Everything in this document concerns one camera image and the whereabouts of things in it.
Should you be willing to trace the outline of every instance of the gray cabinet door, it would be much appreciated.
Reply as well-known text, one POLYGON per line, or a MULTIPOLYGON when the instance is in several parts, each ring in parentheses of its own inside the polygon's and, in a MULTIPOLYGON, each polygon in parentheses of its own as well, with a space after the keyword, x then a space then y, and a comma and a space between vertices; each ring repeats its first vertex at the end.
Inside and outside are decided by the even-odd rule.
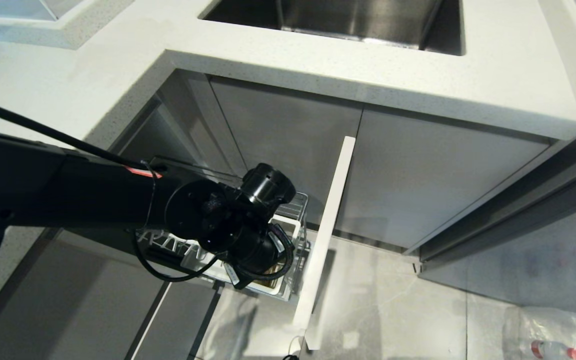
POLYGON ((243 176, 243 160, 203 73, 176 70, 112 146, 132 160, 166 157, 243 176))
POLYGON ((367 105, 336 227, 410 248, 548 146, 543 137, 367 105))
POLYGON ((53 240, 0 310, 0 359, 123 359, 162 283, 53 240))
POLYGON ((308 194, 318 224, 345 136, 357 134, 362 104, 240 80, 211 81, 247 168, 267 163, 308 194))

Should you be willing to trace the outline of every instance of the metal dish rack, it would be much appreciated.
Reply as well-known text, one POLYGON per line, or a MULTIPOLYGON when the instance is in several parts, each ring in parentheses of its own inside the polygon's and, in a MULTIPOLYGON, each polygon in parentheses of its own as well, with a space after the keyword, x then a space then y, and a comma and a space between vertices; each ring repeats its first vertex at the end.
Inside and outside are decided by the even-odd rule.
MULTIPOLYGON (((224 183, 231 187, 238 187, 242 184, 242 179, 226 173, 200 168, 183 162, 156 157, 151 164, 165 164, 167 171, 180 178, 199 175, 202 178, 213 182, 224 183)), ((292 294, 297 293, 304 271, 304 266, 311 250, 311 244, 306 239, 306 209, 308 206, 308 195, 297 192, 290 203, 281 205, 270 219, 270 223, 281 225, 286 234, 290 237, 295 246, 294 260, 290 270, 282 277, 273 281, 253 281, 246 289, 265 296, 274 297, 282 301, 290 300, 292 294)), ((203 250, 197 241, 192 239, 182 239, 173 234, 161 230, 146 230, 139 236, 139 241, 148 241, 150 247, 160 248, 180 258, 179 267, 196 271, 207 264, 212 258, 212 253, 203 250)), ((278 264, 271 272, 277 271, 283 264, 278 264)), ((222 281, 233 283, 233 278, 229 276, 232 270, 230 265, 217 260, 201 276, 208 281, 222 281)))

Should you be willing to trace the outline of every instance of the red bottle cap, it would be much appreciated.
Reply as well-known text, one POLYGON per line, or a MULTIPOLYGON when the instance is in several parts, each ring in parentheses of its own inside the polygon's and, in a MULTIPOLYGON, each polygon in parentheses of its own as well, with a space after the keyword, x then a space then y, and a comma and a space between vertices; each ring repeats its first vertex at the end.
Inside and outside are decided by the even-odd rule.
POLYGON ((570 359, 576 360, 576 348, 568 348, 566 354, 570 359))
POLYGON ((541 346, 541 344, 543 344, 544 342, 541 340, 535 340, 530 344, 530 350, 532 350, 532 355, 534 355, 535 358, 537 359, 543 359, 544 356, 542 355, 542 352, 539 350, 539 346, 541 346))

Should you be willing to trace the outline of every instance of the black cable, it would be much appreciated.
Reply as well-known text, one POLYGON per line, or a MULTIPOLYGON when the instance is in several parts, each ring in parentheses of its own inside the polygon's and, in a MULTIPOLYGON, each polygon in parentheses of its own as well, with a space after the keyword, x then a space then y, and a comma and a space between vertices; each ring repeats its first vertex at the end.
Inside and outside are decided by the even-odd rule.
POLYGON ((295 255, 293 253, 293 244, 291 244, 290 240, 288 239, 288 235, 286 235, 283 228, 281 228, 281 226, 277 225, 276 223, 270 225, 269 227, 270 231, 272 231, 272 233, 277 236, 277 238, 279 239, 279 241, 283 245, 283 248, 286 251, 285 254, 286 262, 284 262, 283 267, 279 271, 273 273, 254 273, 248 271, 247 269, 244 269, 238 264, 234 266, 234 268, 238 272, 254 280, 270 281, 279 279, 282 276, 286 275, 286 273, 288 273, 290 268, 293 266, 293 258, 295 257, 295 255))
MULTIPOLYGON (((148 164, 148 162, 146 162, 145 160, 141 160, 141 164, 146 169, 148 169, 150 171, 150 174, 152 175, 152 196, 150 197, 150 205, 148 206, 148 213, 146 214, 146 223, 144 223, 142 227, 142 230, 145 230, 146 227, 148 226, 148 220, 151 218, 151 210, 153 209, 153 200, 155 199, 155 191, 157 191, 157 173, 155 173, 153 168, 151 168, 150 164, 148 164)), ((132 248, 134 250, 134 255, 137 257, 139 262, 143 265, 144 268, 146 268, 146 270, 149 273, 151 273, 155 278, 158 278, 159 280, 168 281, 170 283, 180 283, 181 281, 194 279, 203 274, 206 270, 210 269, 210 267, 212 267, 213 264, 217 262, 217 256, 215 256, 212 258, 212 260, 208 262, 208 264, 204 265, 201 269, 197 271, 192 271, 188 273, 188 275, 168 276, 166 274, 157 271, 155 268, 151 266, 151 264, 148 263, 148 260, 146 260, 144 254, 142 253, 142 249, 139 248, 139 239, 137 238, 136 230, 134 231, 132 237, 132 248)))
POLYGON ((168 276, 164 273, 161 273, 159 271, 157 271, 155 268, 153 268, 151 266, 151 264, 148 263, 148 260, 146 260, 146 258, 144 257, 144 254, 142 253, 142 249, 139 248, 139 241, 138 241, 138 237, 137 237, 137 231, 134 231, 133 237, 132 237, 132 248, 134 250, 134 254, 137 257, 137 260, 139 260, 139 262, 143 265, 144 268, 146 268, 146 270, 151 273, 151 275, 153 275, 155 278, 158 278, 159 280, 163 280, 163 281, 168 281, 170 283, 179 283, 181 281, 187 281, 190 279, 194 279, 198 276, 200 276, 201 274, 203 274, 206 270, 210 269, 210 267, 213 266, 213 264, 215 264, 217 262, 217 256, 213 257, 212 260, 210 260, 208 262, 208 264, 204 265, 201 269, 198 269, 197 271, 192 271, 190 273, 188 273, 188 275, 186 276, 168 276))
POLYGON ((290 340, 290 345, 288 345, 288 355, 284 356, 282 358, 282 360, 299 360, 299 356, 297 355, 293 355, 293 353, 290 351, 290 349, 293 347, 293 342, 295 341, 295 339, 299 339, 301 338, 301 336, 297 335, 295 337, 292 338, 292 340, 290 340))
MULTIPOLYGON (((136 169, 142 169, 142 170, 143 169, 149 170, 150 173, 152 174, 152 197, 150 198, 150 205, 148 207, 148 214, 146 215, 146 222, 144 224, 144 228, 146 228, 146 226, 148 225, 148 220, 151 217, 151 210, 153 209, 153 199, 155 197, 155 191, 157 188, 157 182, 156 182, 157 174, 155 173, 155 171, 153 171, 153 169, 151 169, 150 165, 148 165, 148 162, 146 162, 144 160, 142 160, 141 162, 135 162, 135 161, 125 159, 119 155, 115 155, 114 153, 103 150, 102 148, 99 148, 97 146, 90 145, 89 143, 86 143, 84 141, 76 139, 75 137, 72 137, 68 134, 64 134, 61 131, 55 130, 52 127, 43 125, 42 123, 38 123, 37 121, 31 120, 25 116, 22 116, 20 114, 17 114, 15 112, 12 112, 9 110, 6 110, 2 107, 0 107, 0 119, 5 120, 5 121, 9 121, 10 123, 13 123, 13 124, 16 124, 19 126, 23 126, 24 128, 27 128, 30 130, 34 130, 35 132, 38 132, 40 134, 44 134, 47 137, 51 137, 57 141, 60 141, 60 142, 63 142, 65 144, 68 144, 70 146, 73 146, 76 149, 85 151, 85 152, 90 153, 92 155, 96 155, 97 157, 109 160, 111 162, 121 164, 122 166, 128 166, 128 167, 132 167, 132 168, 136 168, 136 169)), ((148 261, 146 260, 146 258, 144 258, 144 255, 142 254, 142 251, 139 248, 139 243, 138 243, 136 232, 134 233, 132 244, 133 244, 135 256, 137 256, 137 259, 143 265, 143 267, 146 268, 146 270, 148 272, 150 272, 156 278, 163 280, 163 281, 169 281, 170 283, 178 283, 180 281, 186 281, 186 280, 194 279, 194 278, 198 277, 199 275, 203 274, 206 270, 208 270, 208 268, 210 268, 211 266, 213 266, 213 264, 215 264, 215 262, 217 262, 217 258, 214 257, 203 268, 201 268, 197 271, 193 271, 186 276, 179 276, 179 277, 168 276, 168 275, 165 275, 165 274, 158 272, 150 264, 148 264, 148 261)))
POLYGON ((73 148, 77 148, 92 155, 96 155, 97 157, 109 160, 111 162, 115 162, 117 164, 121 164, 122 166, 146 170, 141 164, 139 164, 139 162, 125 159, 119 155, 115 155, 114 153, 103 150, 102 148, 90 145, 89 143, 81 141, 80 139, 76 139, 75 137, 72 137, 68 134, 64 134, 59 130, 55 130, 52 127, 43 125, 43 123, 38 123, 37 121, 30 120, 25 116, 6 110, 2 107, 0 107, 0 119, 9 121, 10 123, 19 126, 23 126, 24 128, 33 130, 37 133, 44 134, 47 137, 51 137, 57 141, 73 146, 73 148))

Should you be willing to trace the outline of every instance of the wall cabinet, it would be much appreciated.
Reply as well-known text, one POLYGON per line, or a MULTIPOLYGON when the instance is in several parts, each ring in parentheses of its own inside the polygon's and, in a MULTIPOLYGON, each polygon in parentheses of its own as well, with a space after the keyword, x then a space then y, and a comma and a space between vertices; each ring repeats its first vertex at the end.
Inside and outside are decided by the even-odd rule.
POLYGON ((357 134, 362 104, 215 77, 210 80, 247 168, 270 164, 309 196, 319 224, 344 136, 357 134))
POLYGON ((366 105, 336 227, 410 248, 548 146, 543 137, 366 105))

